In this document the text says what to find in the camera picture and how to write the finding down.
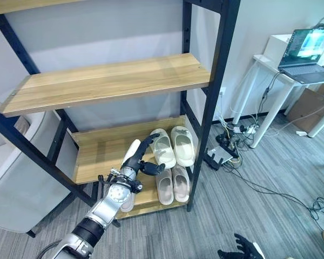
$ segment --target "black metal shelving unit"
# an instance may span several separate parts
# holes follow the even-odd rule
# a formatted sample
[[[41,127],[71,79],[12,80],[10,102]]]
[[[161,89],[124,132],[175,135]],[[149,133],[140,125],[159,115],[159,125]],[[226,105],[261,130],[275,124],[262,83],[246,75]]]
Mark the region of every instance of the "black metal shelving unit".
[[[208,87],[202,88],[206,94],[206,103],[201,123],[195,117],[189,103],[187,102],[187,91],[180,94],[180,115],[186,115],[198,136],[198,147],[193,171],[187,168],[191,181],[190,199],[187,203],[187,211],[191,211],[201,164],[204,157],[206,143],[210,132],[218,95],[223,80],[227,58],[232,42],[235,23],[237,20],[240,0],[184,0],[183,1],[183,53],[190,51],[191,36],[191,16],[192,5],[197,5],[220,14],[220,24],[218,28],[217,41],[213,64],[211,69],[210,82]],[[39,70],[34,64],[29,54],[24,49],[15,32],[11,28],[4,14],[0,14],[0,30],[14,52],[25,66],[30,74],[37,74]],[[33,144],[31,144],[23,135],[14,128],[16,119],[7,118],[0,113],[0,133],[9,139],[25,155],[27,155],[36,164],[41,166],[54,179],[60,182],[64,187],[71,191],[76,197],[80,198],[89,206],[93,206],[97,201],[98,183],[93,183],[92,195],[83,191],[81,186],[75,184],[69,179],[57,166],[56,160],[61,148],[63,138],[67,128],[72,132],[78,132],[76,126],[72,123],[64,110],[56,111],[61,120],[56,131],[53,142],[51,143],[48,155],[43,155]]]

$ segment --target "gray carpet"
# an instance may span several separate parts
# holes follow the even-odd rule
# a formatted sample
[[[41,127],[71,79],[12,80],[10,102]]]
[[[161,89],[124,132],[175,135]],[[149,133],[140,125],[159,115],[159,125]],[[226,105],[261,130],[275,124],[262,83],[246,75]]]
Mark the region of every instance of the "gray carpet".
[[[273,127],[285,123],[280,115]],[[299,137],[295,130],[288,126],[276,137],[264,137],[256,149],[241,152],[239,171],[310,206],[316,197],[324,197],[324,129],[314,139]],[[220,125],[212,127],[209,146],[220,132]],[[97,244],[93,258],[218,258],[218,249],[236,250],[234,233],[257,241],[267,259],[324,258],[321,230],[306,209],[259,194],[223,169],[216,172],[204,163],[201,170],[190,213],[179,207],[122,220],[121,228],[111,226]],[[36,238],[0,230],[0,259],[35,258],[70,232],[88,209],[78,199],[64,210],[59,207],[36,227]],[[324,229],[322,213],[319,225]]]

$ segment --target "white table leg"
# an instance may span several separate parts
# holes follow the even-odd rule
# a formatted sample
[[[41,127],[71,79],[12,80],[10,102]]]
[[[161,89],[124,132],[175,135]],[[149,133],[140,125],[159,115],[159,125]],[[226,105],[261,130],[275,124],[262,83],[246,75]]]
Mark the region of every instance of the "white table leg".
[[[291,92],[291,90],[293,89],[293,87],[294,87],[293,84],[285,84],[283,86],[282,90],[280,91],[279,95],[276,98],[276,101],[274,102],[273,106],[271,107],[269,113],[266,115],[262,125],[260,126],[260,128],[258,129],[256,134],[254,135],[254,141],[251,145],[251,148],[255,148],[258,145],[259,141],[261,140],[261,138],[265,134],[266,130],[269,128],[271,122],[274,120],[275,116],[281,109],[281,106],[287,99],[287,97],[288,97],[289,93]]]
[[[315,137],[321,129],[324,128],[324,116],[320,119],[320,121],[313,127],[313,129],[308,133],[310,138]]]
[[[242,87],[243,89],[240,90],[240,92],[242,92],[242,97],[239,97],[239,109],[238,111],[236,111],[237,113],[234,116],[234,119],[232,121],[232,124],[236,125],[239,122],[240,116],[242,115],[242,112],[245,108],[245,105],[247,103],[248,97],[252,91],[252,88],[254,87],[255,81],[257,79],[257,75],[259,72],[259,64],[253,65],[254,67],[252,68],[252,74],[250,76],[251,81],[249,82],[249,86],[248,87]]]

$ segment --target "power strip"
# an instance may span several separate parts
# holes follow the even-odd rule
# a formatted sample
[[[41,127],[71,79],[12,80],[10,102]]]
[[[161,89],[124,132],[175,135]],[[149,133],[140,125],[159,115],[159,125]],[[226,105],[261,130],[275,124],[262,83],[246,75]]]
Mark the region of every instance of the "power strip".
[[[242,133],[245,133],[245,134],[254,134],[255,133],[255,128],[254,128],[254,126],[251,126],[247,131],[241,132],[240,127],[234,127],[233,128],[233,131],[236,134],[242,134]]]

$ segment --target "wooden shelf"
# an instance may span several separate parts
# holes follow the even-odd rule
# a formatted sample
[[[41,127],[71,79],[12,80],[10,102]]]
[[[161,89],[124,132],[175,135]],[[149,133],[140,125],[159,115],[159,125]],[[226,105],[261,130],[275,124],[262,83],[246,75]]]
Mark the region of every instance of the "wooden shelf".
[[[4,115],[208,86],[210,73],[190,54],[27,76],[0,107]]]
[[[0,14],[83,0],[0,0]]]
[[[122,127],[74,133],[73,138],[79,145],[74,182],[81,184],[97,181],[99,174],[106,177],[112,167],[119,169],[122,159],[134,139],[143,140],[156,128],[163,128],[170,133],[174,126],[184,125],[185,116],[180,116]],[[143,160],[156,163],[150,148],[146,150]],[[160,204],[155,177],[139,173],[137,179],[142,182],[143,190],[136,195],[134,209],[129,213],[119,213],[117,218],[122,219],[185,204],[177,201],[168,206]]]

